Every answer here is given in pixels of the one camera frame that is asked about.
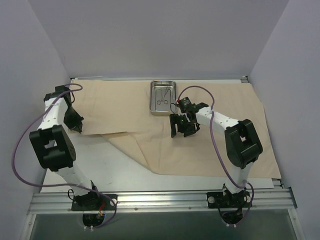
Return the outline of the stainless steel instrument tray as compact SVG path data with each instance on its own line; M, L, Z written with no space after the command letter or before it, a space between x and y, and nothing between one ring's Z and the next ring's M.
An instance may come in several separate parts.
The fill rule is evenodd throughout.
M177 84L173 80L153 80L150 83L149 110L152 115L170 115L176 102Z

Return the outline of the beige cloth surgical kit wrap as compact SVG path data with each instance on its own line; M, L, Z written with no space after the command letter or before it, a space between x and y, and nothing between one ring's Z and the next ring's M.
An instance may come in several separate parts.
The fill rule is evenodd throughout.
M281 177L265 111L248 83L180 83L180 95L162 88L150 111L149 82L76 80L73 108L84 135L101 135L161 175L224 177L249 169L251 178Z

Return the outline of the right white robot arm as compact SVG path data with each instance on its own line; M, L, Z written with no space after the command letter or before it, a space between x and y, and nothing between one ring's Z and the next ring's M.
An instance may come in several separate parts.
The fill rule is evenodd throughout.
M249 119L237 120L215 112L206 103L191 103L188 97L178 100L175 106L178 113L169 115L171 137L175 137L177 133L189 137L197 133L201 125L209 127L214 150L227 175L222 200L225 205L234 206L240 201L239 192L245 189L254 162L263 152L254 124ZM226 154L231 163L229 170L218 150L215 132L224 137Z

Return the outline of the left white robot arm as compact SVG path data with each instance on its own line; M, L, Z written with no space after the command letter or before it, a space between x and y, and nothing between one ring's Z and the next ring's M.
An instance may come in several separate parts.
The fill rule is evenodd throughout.
M60 85L44 97L45 112L36 131L29 133L29 140L43 169L59 175L71 187L76 197L83 197L83 204L90 210L100 206L101 197L76 165L75 147L65 128L81 133L84 118L73 108L72 93L68 86Z

